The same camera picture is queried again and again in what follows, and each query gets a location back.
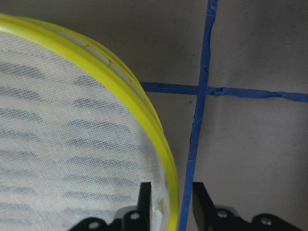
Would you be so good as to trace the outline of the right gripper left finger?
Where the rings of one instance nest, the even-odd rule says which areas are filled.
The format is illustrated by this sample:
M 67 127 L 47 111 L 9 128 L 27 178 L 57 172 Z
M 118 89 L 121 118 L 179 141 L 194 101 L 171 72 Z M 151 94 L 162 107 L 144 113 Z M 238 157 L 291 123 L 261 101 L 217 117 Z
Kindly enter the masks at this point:
M 137 211 L 140 215 L 137 221 L 138 231 L 150 231 L 150 210 L 151 210 L 151 191 L 152 186 L 150 182 L 143 182 L 140 186 L 138 197 Z

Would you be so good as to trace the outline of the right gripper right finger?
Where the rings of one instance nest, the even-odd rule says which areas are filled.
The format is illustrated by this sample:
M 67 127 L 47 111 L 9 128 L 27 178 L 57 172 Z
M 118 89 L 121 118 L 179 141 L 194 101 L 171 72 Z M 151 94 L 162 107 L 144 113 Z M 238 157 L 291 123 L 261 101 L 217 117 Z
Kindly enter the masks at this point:
M 199 231 L 213 231 L 215 206 L 202 182 L 192 185 L 192 210 Z

